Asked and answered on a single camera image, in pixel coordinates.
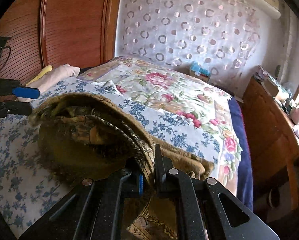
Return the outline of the wooden side cabinet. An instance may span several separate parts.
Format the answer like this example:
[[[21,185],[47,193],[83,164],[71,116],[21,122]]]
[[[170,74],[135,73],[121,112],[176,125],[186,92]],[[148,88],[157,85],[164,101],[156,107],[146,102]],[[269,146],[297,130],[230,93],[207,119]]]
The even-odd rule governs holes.
[[[289,116],[251,77],[243,118],[254,182],[254,211],[265,222],[299,208],[299,138]]]

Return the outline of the floral bed quilt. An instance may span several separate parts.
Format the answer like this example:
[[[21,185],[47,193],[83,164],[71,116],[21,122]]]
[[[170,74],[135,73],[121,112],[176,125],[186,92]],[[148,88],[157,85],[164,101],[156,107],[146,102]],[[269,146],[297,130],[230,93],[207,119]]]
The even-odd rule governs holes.
[[[174,70],[118,57],[68,77],[31,104],[70,92],[101,94],[131,114],[153,136],[214,163],[211,175],[242,199],[238,183],[244,125],[235,98]],[[19,237],[67,189],[39,162],[38,128],[26,116],[0,119],[0,213]]]

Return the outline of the brown gold patterned scarf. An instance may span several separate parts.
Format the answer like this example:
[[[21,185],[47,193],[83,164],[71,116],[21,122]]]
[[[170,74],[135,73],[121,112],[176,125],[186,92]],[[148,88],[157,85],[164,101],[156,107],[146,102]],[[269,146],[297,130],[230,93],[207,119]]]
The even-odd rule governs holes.
[[[49,98],[29,116],[39,128],[41,163],[68,183],[101,180],[132,164],[145,177],[144,195],[124,203],[123,239],[176,239],[174,204],[154,188],[155,146],[173,166],[192,178],[206,179],[214,165],[148,133],[111,100],[89,93]]]

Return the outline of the yellow plush toy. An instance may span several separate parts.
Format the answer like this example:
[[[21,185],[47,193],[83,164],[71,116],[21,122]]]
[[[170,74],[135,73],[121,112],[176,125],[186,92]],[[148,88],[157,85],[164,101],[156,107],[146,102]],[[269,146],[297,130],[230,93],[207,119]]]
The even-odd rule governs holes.
[[[36,77],[34,77],[32,80],[30,80],[30,81],[26,84],[26,86],[28,86],[28,85],[30,85],[31,83],[37,81],[37,80],[40,79],[42,76],[44,76],[45,74],[47,74],[48,72],[50,72],[50,71],[52,71],[52,70],[53,70],[52,65],[47,65],[47,66],[45,66],[45,67],[39,72],[39,74],[38,74]]]

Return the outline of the blue tissue box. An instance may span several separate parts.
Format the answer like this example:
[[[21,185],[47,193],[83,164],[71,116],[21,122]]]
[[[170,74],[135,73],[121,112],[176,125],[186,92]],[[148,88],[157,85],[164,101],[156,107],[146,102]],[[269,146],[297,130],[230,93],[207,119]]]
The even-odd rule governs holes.
[[[197,61],[193,61],[190,64],[190,76],[208,83],[211,77],[211,73],[208,69],[203,68]]]

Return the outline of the circle-patterned sheer curtain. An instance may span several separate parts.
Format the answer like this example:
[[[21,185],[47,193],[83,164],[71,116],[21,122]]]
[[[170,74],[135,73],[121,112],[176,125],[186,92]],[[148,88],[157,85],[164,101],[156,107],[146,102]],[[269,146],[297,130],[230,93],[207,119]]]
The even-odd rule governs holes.
[[[255,10],[240,0],[120,0],[116,50],[176,70],[197,62],[213,82],[233,82],[259,30]]]

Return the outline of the cardboard box on cabinet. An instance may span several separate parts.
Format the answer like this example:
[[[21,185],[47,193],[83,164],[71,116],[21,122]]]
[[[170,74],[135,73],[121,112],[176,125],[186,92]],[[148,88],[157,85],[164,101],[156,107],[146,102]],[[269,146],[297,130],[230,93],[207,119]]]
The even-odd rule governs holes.
[[[264,90],[272,97],[276,97],[280,92],[279,87],[269,79],[265,79],[262,86]]]

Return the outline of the pink ceramic figurine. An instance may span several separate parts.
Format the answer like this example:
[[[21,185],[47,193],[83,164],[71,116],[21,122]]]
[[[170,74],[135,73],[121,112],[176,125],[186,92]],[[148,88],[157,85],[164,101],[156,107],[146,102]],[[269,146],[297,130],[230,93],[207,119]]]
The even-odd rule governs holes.
[[[295,125],[299,124],[299,105],[291,110],[290,117]]]

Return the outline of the white pink pillow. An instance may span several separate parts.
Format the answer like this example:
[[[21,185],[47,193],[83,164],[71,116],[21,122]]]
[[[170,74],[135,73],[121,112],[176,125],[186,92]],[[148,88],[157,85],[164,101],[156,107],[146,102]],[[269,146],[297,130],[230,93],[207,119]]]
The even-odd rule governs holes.
[[[26,87],[38,88],[40,93],[44,93],[49,88],[56,85],[58,82],[67,79],[68,77],[77,77],[80,73],[81,68],[74,67],[69,64],[61,65],[57,68],[53,68],[52,71],[42,76],[37,81],[31,83]]]

